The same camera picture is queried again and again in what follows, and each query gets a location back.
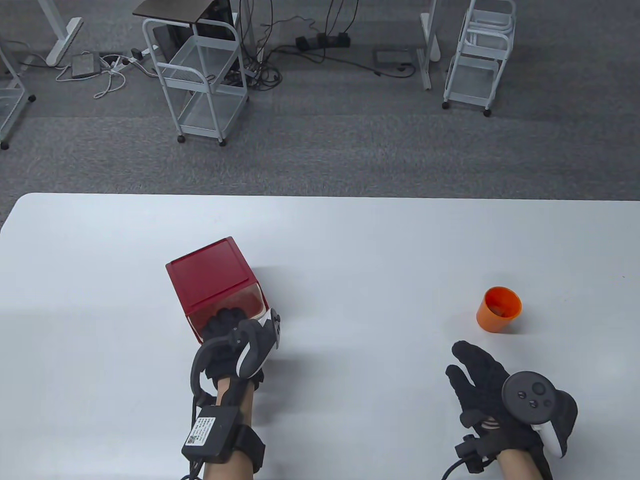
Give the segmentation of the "person's left hand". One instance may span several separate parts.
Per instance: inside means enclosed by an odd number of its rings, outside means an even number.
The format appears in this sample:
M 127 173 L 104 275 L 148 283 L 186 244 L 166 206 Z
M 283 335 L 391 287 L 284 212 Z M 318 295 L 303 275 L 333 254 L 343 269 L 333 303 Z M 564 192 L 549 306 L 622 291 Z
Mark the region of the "person's left hand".
M 203 342 L 214 338 L 225 337 L 237 328 L 241 320 L 246 320 L 247 314 L 240 308 L 223 308 L 217 315 L 210 318 L 208 324 L 202 329 Z M 222 378 L 236 376 L 236 364 L 242 350 L 234 350 L 230 346 L 221 346 L 214 350 L 209 364 L 205 368 L 206 377 L 215 387 Z

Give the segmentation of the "person's right hand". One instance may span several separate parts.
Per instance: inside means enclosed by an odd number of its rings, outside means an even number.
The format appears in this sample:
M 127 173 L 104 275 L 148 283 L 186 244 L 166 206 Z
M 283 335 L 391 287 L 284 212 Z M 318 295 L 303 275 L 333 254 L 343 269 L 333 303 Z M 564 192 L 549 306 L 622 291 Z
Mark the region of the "person's right hand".
M 567 453 L 578 418 L 576 400 L 533 371 L 506 372 L 486 350 L 460 340 L 452 354 L 461 366 L 445 374 L 461 405 L 467 435 L 457 452 L 462 458 L 494 459 L 506 450 Z

